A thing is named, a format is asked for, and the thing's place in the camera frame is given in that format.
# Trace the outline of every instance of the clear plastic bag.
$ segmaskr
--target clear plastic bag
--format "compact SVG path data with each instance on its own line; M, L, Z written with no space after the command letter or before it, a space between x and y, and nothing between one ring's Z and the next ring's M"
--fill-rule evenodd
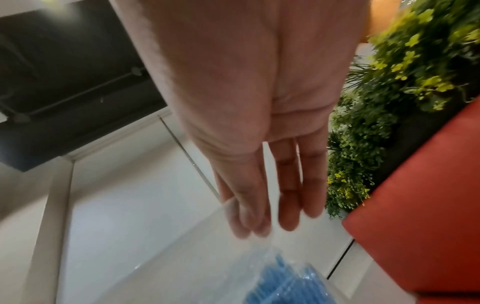
M236 238L223 210L132 272L96 304L347 304L309 264L270 239Z

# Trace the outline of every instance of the blue object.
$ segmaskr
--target blue object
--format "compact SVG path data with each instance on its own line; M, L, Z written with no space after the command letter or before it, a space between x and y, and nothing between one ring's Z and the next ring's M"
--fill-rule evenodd
M257 286L247 294L244 304L337 303L311 265L297 272L277 256L276 264L263 269Z

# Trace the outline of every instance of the black ceiling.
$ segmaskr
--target black ceiling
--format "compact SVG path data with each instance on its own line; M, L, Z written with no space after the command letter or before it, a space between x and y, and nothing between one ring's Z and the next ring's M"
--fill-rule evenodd
M0 161L22 171L166 106L107 0L61 10L0 18Z

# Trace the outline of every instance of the red cushion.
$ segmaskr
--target red cushion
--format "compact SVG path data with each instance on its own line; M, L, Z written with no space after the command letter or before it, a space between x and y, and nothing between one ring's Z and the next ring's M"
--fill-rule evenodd
M480 99L343 225L407 291L480 291Z
M420 299L416 304L480 304L480 299L462 297L425 297Z

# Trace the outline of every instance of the hand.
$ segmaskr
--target hand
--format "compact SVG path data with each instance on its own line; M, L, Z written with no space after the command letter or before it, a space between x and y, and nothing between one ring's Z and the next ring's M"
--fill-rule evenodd
M318 217L328 117L364 32L366 0L114 0L155 84L210 160L239 237L270 232L262 142L279 222Z

